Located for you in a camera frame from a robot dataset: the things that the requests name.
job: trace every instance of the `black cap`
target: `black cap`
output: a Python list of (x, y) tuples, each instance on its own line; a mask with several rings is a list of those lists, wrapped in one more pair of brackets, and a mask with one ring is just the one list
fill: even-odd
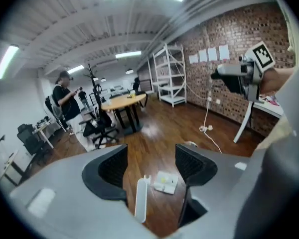
[(73, 77), (67, 71), (62, 71), (59, 74), (59, 79), (60, 78), (69, 78), (71, 81), (73, 81)]

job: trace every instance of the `desk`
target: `desk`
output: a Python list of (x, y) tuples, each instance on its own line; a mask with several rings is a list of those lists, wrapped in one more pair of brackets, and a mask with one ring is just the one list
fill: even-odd
[[(249, 104), (248, 104), (244, 120), (241, 123), (241, 126), (240, 126), (240, 128), (238, 130), (238, 133), (235, 136), (234, 143), (237, 143), (237, 141), (239, 140), (239, 137), (241, 136), (243, 130), (246, 127), (246, 124), (247, 124), (247, 122), (249, 120), (249, 117), (250, 117), (252, 103), (253, 102), (249, 102)], [(269, 114), (271, 114), (271, 115), (273, 115), (273, 116), (275, 116), (277, 118), (280, 118), (284, 114), (284, 111), (281, 108), (281, 106), (275, 106), (275, 105), (273, 105), (273, 104), (271, 104), (271, 103), (269, 103), (267, 101), (264, 101), (263, 104), (254, 103), (254, 108), (260, 109), (260, 110), (262, 110), (262, 111), (264, 111), (266, 113), (269, 113)]]
[(0, 174), (0, 180), (2, 179), (2, 177), (5, 177), (8, 179), (9, 182), (11, 182), (14, 186), (17, 186), (18, 184), (13, 181), (7, 174), (6, 171), (8, 170), (8, 168), (11, 166), (18, 174), (21, 175), (21, 178), (24, 176), (24, 172), (22, 171), (22, 169), (14, 162), (14, 159), (16, 157), (16, 155), (18, 154), (18, 151), (15, 151), (12, 156), (7, 160), (7, 162), (4, 165), (3, 171)]
[(43, 132), (49, 125), (52, 125), (51, 123), (44, 123), (41, 127), (39, 127), (38, 129), (36, 129), (35, 131), (33, 131), (33, 134), (36, 133), (40, 133), (43, 137), (43, 139), (50, 145), (50, 147), (53, 149), (53, 145), (51, 144), (51, 142), (49, 141), (48, 137), (46, 137), (45, 133)]
[[(139, 117), (138, 117), (138, 114), (137, 114), (136, 108), (135, 108), (135, 103), (138, 103), (139, 101), (141, 101), (145, 97), (146, 97), (146, 94), (141, 94), (141, 95), (138, 95), (134, 98), (128, 98), (128, 95), (122, 95), (120, 97), (112, 98), (112, 99), (110, 99), (111, 100), (110, 104), (108, 104), (108, 103), (103, 103), (102, 104), (102, 110), (104, 110), (104, 111), (106, 111), (106, 110), (115, 110), (122, 128), (125, 129), (124, 134), (125, 135), (132, 134), (132, 133), (140, 131), (143, 127), (140, 124)], [(135, 125), (134, 125), (133, 118), (132, 118), (132, 115), (131, 115), (131, 110), (130, 110), (129, 106), (132, 106), (137, 127), (135, 127)], [(129, 118), (130, 127), (131, 127), (132, 131), (129, 128), (125, 127), (124, 122), (122, 120), (122, 117), (120, 115), (120, 112), (118, 110), (120, 108), (125, 108), (126, 114)]]

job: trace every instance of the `white metal shelving unit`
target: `white metal shelving unit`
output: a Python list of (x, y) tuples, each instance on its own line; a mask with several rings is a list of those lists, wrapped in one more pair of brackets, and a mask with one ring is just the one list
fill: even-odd
[[(176, 53), (181, 54), (180, 60), (173, 57)], [(158, 87), (159, 100), (171, 103), (173, 107), (180, 103), (186, 103), (186, 69), (183, 46), (165, 44), (162, 50), (156, 54), (153, 53), (153, 58), (157, 78), (157, 82), (153, 82), (153, 85)], [(161, 90), (169, 91), (169, 94), (162, 96)]]

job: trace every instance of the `gray surface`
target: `gray surface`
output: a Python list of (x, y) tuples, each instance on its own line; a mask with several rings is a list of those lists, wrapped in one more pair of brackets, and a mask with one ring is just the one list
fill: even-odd
[[(47, 238), (66, 235), (78, 239), (118, 238), (122, 235), (127, 238), (156, 238), (136, 221), (124, 202), (102, 200), (83, 183), (81, 174), (84, 166), (117, 147), (95, 150), (48, 165), (11, 192), (12, 202)], [(39, 220), (24, 211), (24, 206), (42, 188), (53, 189), (56, 196), (45, 216)]]
[(220, 201), (235, 186), (243, 170), (235, 167), (238, 162), (249, 162), (248, 157), (222, 154), (185, 145), (187, 148), (213, 160), (217, 164), (216, 175), (203, 186), (190, 187), (191, 198), (197, 200), (207, 211), (217, 207)]
[(171, 238), (232, 239), (244, 203), (253, 190), (261, 171), (265, 149), (257, 150), (250, 158), (238, 183), (213, 210), (196, 221), (181, 227)]
[[(36, 231), (51, 239), (156, 238), (136, 221), (123, 202), (98, 198), (82, 181), (84, 166), (115, 148), (117, 146), (50, 164), (11, 193), (17, 213)], [(210, 210), (169, 238), (232, 239), (239, 214), (261, 171), (265, 150), (255, 151), (250, 159), (200, 151), (217, 163), (219, 174), (204, 186), (192, 187), (190, 191), (193, 197)], [(241, 176), (237, 168), (232, 169), (237, 162), (248, 160), (248, 166)], [(24, 206), (43, 187), (54, 189), (56, 196), (46, 215), (40, 220), (28, 213)]]

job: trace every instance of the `white cable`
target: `white cable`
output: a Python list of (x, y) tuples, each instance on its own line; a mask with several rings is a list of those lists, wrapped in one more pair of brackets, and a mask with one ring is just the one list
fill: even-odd
[[(175, 66), (176, 66), (176, 68), (177, 68), (179, 74), (181, 75), (180, 70), (179, 70), (179, 68), (178, 68), (178, 66), (177, 66), (177, 63), (175, 63)], [(196, 94), (196, 93), (195, 93), (195, 92), (188, 86), (187, 81), (184, 79), (184, 77), (182, 77), (182, 79), (183, 79), (183, 81), (186, 83), (186, 86), (189, 88), (190, 91), (192, 91), (198, 98), (205, 100), (204, 98), (202, 98), (201, 96), (199, 96), (198, 94)], [(204, 126), (203, 126), (203, 128), (200, 127), (199, 130), (202, 131), (202, 132), (204, 132), (204, 134), (205, 134), (209, 139), (211, 139), (211, 140), (213, 141), (214, 145), (217, 146), (217, 148), (219, 149), (219, 152), (222, 153), (221, 150), (220, 150), (220, 148), (219, 148), (219, 146), (215, 143), (215, 141), (213, 140), (213, 138), (211, 138), (208, 134), (206, 134), (206, 130), (204, 130), (204, 129), (205, 129), (206, 119), (207, 119), (207, 113), (208, 113), (209, 103), (210, 103), (210, 101), (208, 100), (207, 111), (206, 111), (205, 120), (204, 120)]]
[[(207, 111), (206, 111), (205, 120), (204, 120), (204, 128), (205, 128), (205, 123), (206, 123), (206, 119), (207, 119), (207, 113), (208, 113), (209, 103), (210, 103), (210, 101), (208, 100)], [(220, 150), (220, 148), (219, 148), (219, 146), (215, 143), (215, 141), (213, 140), (213, 138), (211, 138), (208, 134), (206, 134), (205, 130), (203, 130), (203, 132), (204, 132), (204, 134), (205, 134), (209, 139), (211, 139), (211, 140), (213, 141), (214, 145), (216, 145), (217, 148), (219, 149), (219, 152), (222, 153), (221, 150)]]

